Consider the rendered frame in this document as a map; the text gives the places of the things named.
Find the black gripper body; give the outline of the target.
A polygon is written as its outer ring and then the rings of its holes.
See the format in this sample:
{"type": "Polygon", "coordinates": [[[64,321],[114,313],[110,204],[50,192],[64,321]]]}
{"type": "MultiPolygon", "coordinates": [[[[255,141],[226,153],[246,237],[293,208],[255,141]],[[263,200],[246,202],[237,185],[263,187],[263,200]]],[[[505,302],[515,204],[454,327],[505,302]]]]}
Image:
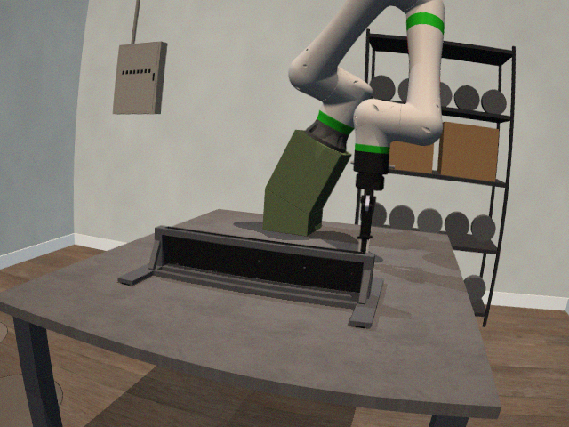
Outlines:
{"type": "Polygon", "coordinates": [[[367,176],[362,174],[357,174],[356,176],[356,188],[364,189],[364,203],[366,201],[366,195],[370,196],[370,203],[373,203],[373,191],[374,190],[383,190],[384,189],[384,176],[377,177],[377,176],[367,176]]]}

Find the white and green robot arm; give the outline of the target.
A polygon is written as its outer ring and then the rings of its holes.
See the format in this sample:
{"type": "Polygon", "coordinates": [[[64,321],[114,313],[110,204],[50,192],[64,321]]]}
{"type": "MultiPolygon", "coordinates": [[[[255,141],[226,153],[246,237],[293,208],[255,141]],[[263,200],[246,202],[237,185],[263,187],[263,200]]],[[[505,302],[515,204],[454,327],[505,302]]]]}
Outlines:
{"type": "Polygon", "coordinates": [[[377,177],[395,169],[389,164],[392,141],[420,146],[435,143],[443,131],[440,69],[444,30],[442,0],[347,0],[288,70],[295,89],[323,102],[305,134],[345,153],[355,129],[353,170],[377,177]],[[338,67],[353,43],[388,6],[406,14],[406,104],[371,99],[369,84],[338,67]]]}

